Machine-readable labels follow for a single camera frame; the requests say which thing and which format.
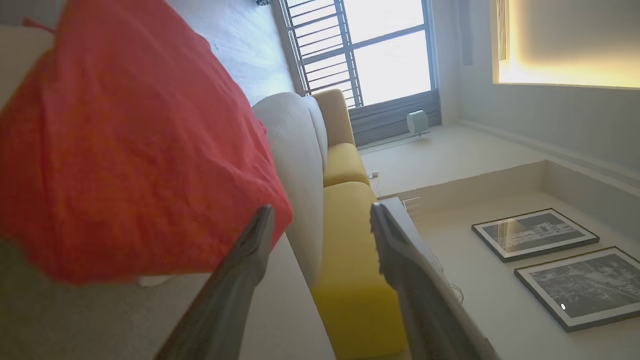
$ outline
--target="window frame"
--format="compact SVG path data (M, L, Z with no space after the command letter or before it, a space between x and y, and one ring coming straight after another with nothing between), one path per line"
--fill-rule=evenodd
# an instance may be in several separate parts
M301 6L304 4L309 4L312 3L314 1L318 1L318 0L307 0L304 1L300 4L296 4L296 5L292 5L289 6L287 3L287 0L280 0L281 2L281 6L284 10L284 15L285 15L285 22L286 22L286 26L287 26L287 30L289 33L289 38L291 40L291 44L294 47L294 54L295 54L295 58L296 58L296 64L298 66L298 72L300 73L300 78L302 80L303 83L303 89L306 95L311 95L313 93L316 93L318 91L321 91L325 88L330 88L332 86L336 86L339 84L343 84L343 83L347 83L349 82L351 85L351 88L348 90L343 90L343 92L346 91L353 91L353 96L349 97L347 100L350 100L353 98L354 100L354 104L351 106L348 106L348 108L354 108L354 107L361 107L361 106L365 106L365 104L363 103L362 100L362 92L360 91L360 80L358 77L358 67L355 61L355 55L353 53L354 50L359 49L361 47L365 47L365 46L369 46L369 45L373 45L373 44L378 44L380 42L384 42L387 40L391 40L394 38L398 38L401 36L405 36L405 35L409 35L412 33L416 33L416 32L420 32L420 31L424 31L424 35L425 35L425 39L426 39L426 46L427 46L427 53L428 53L428 66L429 66L429 74L430 74L430 80L431 80L431 89L434 90L436 89L436 72L435 72L435 64L434 64L434 53L432 51L433 49L433 41L432 41L432 34L431 34L431 26L430 26L430 21L429 21L429 9L430 9L430 0L421 0L422 3L422 15L423 15L423 23L417 26L412 26L410 28L405 28L405 29L401 29L398 31L394 31L391 33L387 33L385 35L381 35L378 37L374 37L368 40L363 40L361 42L357 42L357 43L352 43L351 41L351 35L349 32L349 22L348 22L348 18L347 18L347 14L345 11L345 7L344 7L344 0L333 0L333 5L335 7L335 13L331 14L331 15L325 15L322 17L318 17L316 19L307 21L307 22L303 22L301 24L297 24L297 25L293 25L293 17L291 16L291 9L297 7L297 6ZM300 15L305 15L308 13L312 13L314 11L323 9L323 8L327 8L331 5L326 5L326 6L321 6L320 8L316 8L314 10L311 10L309 12L304 12L301 14L297 14L294 17L300 16ZM322 21L322 20L327 20L327 19L331 19L331 18L337 18L338 21L338 27L340 29L340 38L342 40L342 46L337 48L337 49L332 49L323 53L319 53L313 56L308 56L308 57L304 57L306 55L302 55L302 52L300 50L300 46L298 43L298 39L307 35L311 35L313 33L318 33L320 31L324 31L330 28L334 28L336 27L336 25L330 26L328 28L324 28L324 29L320 29L317 31L312 31L311 33L307 33L301 36L296 36L296 30L300 29L304 26L308 26L311 25L313 23ZM315 63L318 61L322 61L322 60L326 60L329 58L332 58L334 56L340 56L340 55L344 55L345 59L346 59L346 65L347 65L347 73L349 75L347 80L341 80L337 83L330 83L328 85L323 85L323 86L319 86L316 88L310 88L310 81L308 80L307 77L307 71L305 71L305 66L309 65L311 63ZM335 66L335 65L330 65L327 67L323 67L321 69L326 69L328 67L331 66Z

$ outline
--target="sofa seat cushion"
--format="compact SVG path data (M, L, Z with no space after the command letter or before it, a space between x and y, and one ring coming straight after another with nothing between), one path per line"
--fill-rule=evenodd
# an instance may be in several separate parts
M359 181L369 185L369 175L364 169L358 149L352 143L330 146L324 171L324 187L348 181Z
M384 356L406 346L397 293L379 272L369 223L375 201L360 182L324 188L323 261L311 294L337 359Z

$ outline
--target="yellow cushion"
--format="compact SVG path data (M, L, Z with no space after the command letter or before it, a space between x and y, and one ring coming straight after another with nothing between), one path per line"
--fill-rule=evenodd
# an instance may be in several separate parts
M316 98L326 127L326 139L329 146L348 142L356 144L349 118L349 109L342 90L333 89L312 95Z
M358 149L352 143L330 146L326 153L324 187L348 181L359 181L369 185L369 176Z
M369 223L375 201L363 183L324 188L323 260L311 294L339 360L395 354L406 346L397 293L378 270Z

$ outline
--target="sofa armrest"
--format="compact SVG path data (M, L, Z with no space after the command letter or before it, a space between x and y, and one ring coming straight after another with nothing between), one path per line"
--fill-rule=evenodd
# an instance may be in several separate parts
M314 94L326 127L326 138L329 146L339 143L356 144L351 128L351 119L344 94L338 89Z

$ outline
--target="window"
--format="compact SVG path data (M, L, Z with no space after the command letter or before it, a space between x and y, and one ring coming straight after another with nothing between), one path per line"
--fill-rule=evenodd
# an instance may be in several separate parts
M350 108L430 91L423 0L282 0L307 94L338 88Z

